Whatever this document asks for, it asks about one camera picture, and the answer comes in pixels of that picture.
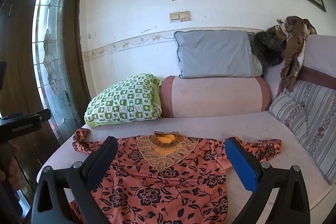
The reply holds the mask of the person's left hand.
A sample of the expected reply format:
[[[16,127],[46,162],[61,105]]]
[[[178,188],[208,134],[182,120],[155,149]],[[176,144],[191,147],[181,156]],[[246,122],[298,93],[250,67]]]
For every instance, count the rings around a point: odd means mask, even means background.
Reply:
[[[19,165],[14,157],[15,153],[18,151],[18,147],[15,144],[11,144],[11,150],[13,154],[8,167],[9,176],[6,176],[6,174],[2,170],[0,170],[1,182],[7,179],[8,182],[11,184],[13,190],[17,191],[21,188]]]

